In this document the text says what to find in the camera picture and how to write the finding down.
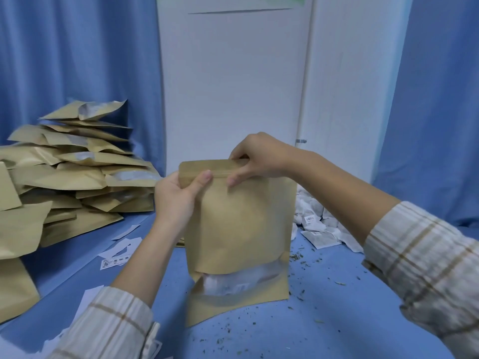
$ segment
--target left arm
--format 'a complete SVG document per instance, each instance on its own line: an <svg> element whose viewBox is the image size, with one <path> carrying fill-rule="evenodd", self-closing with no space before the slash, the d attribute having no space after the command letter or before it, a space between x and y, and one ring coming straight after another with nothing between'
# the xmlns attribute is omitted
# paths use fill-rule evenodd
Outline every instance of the left arm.
<svg viewBox="0 0 479 359"><path fill-rule="evenodd" d="M50 359L148 358L159 329L150 308L195 197L211 177L205 171L185 189L177 172L158 182L150 232L111 286L100 291L63 335Z"/></svg>

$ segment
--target sleeve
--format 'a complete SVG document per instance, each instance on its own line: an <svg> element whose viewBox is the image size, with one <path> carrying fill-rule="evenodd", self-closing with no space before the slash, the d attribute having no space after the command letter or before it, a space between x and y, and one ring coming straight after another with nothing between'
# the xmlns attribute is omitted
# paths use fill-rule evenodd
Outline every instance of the sleeve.
<svg viewBox="0 0 479 359"><path fill-rule="evenodd" d="M159 329L151 309L132 294L103 288L62 336L49 359L147 359Z"/></svg>
<svg viewBox="0 0 479 359"><path fill-rule="evenodd" d="M479 358L479 242L402 202L368 235L362 263L401 299L403 315L456 358Z"/></svg>

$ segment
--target person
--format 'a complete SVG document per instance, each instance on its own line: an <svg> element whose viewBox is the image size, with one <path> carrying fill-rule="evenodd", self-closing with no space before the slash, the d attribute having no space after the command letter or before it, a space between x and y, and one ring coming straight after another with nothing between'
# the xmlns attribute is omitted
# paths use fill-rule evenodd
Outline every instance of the person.
<svg viewBox="0 0 479 359"><path fill-rule="evenodd" d="M249 162L228 177L231 187L252 176L286 176L302 185L363 246L364 265L402 299L408 320L438 336L457 358L479 358L479 242L266 133L248 135L230 156L240 157ZM211 179L204 171L184 189L177 172L159 181L150 232L50 358L148 357L159 328L150 308L195 196Z"/></svg>

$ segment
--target left hand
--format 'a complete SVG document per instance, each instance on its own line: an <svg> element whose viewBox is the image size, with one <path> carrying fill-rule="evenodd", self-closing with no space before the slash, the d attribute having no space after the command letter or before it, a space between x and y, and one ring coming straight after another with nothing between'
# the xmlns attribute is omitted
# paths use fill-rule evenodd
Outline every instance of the left hand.
<svg viewBox="0 0 479 359"><path fill-rule="evenodd" d="M210 170L203 171L184 189L180 188L178 171L160 180L155 186L155 224L167 226L178 235L193 214L196 195L212 177Z"/></svg>

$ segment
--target curtain fold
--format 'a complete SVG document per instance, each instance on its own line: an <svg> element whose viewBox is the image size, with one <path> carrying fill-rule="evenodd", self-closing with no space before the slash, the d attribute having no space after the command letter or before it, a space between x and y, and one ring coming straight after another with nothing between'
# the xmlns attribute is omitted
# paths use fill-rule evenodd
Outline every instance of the curtain fold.
<svg viewBox="0 0 479 359"><path fill-rule="evenodd" d="M479 0L413 0L374 185L479 227Z"/></svg>
<svg viewBox="0 0 479 359"><path fill-rule="evenodd" d="M128 99L136 155L165 171L156 0L0 0L0 143L71 100Z"/></svg>

